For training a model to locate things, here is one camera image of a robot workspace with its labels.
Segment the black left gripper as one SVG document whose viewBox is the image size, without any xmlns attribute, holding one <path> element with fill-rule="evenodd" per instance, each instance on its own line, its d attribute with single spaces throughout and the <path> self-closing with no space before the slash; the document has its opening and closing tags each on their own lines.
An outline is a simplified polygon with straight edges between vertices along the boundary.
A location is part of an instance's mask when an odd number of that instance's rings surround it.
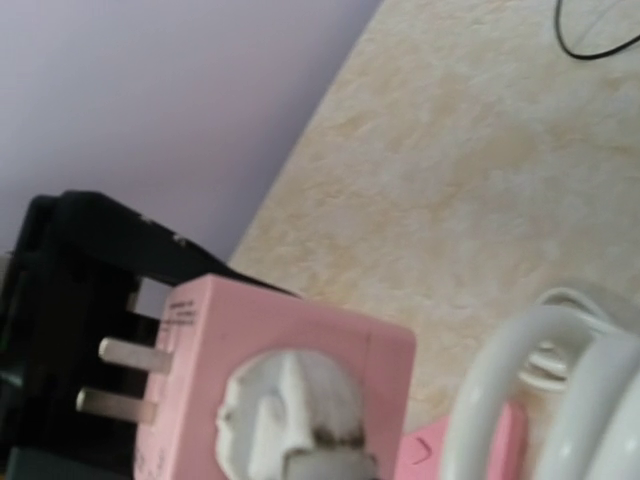
<svg viewBox="0 0 640 480">
<path fill-rule="evenodd" d="M 175 286 L 213 273 L 252 278 L 96 192 L 34 198 L 1 277 L 1 474 L 129 479 L 134 426 L 75 409 L 87 384 L 141 394 L 147 376 L 101 363 L 100 341 L 145 346 L 159 323 L 134 310 L 143 277 Z"/>
</svg>

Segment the pink cube socket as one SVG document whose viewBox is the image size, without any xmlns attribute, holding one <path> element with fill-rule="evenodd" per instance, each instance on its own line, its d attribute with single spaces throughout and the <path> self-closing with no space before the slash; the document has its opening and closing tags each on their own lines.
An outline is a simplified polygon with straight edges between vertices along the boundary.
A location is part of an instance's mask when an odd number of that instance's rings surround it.
<svg viewBox="0 0 640 480">
<path fill-rule="evenodd" d="M 213 275 L 171 291 L 137 479 L 393 476 L 416 350 L 407 328 Z"/>
</svg>

